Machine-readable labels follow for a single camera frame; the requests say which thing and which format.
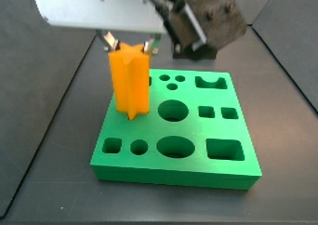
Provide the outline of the silver metal gripper body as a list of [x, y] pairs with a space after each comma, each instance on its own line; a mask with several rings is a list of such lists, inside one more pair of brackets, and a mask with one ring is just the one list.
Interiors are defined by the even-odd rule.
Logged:
[[54, 26], [164, 33], [149, 0], [34, 0], [43, 20]]

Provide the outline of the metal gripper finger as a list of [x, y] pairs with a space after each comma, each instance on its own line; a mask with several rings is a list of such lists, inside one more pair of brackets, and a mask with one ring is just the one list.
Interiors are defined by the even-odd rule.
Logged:
[[97, 38], [104, 45], [104, 50], [106, 52], [116, 51], [120, 49], [118, 40], [114, 38], [112, 33], [106, 30], [96, 30]]
[[154, 56], [158, 54], [158, 43], [161, 39], [161, 34], [153, 33], [149, 36], [149, 40], [144, 42], [142, 52], [149, 56]]

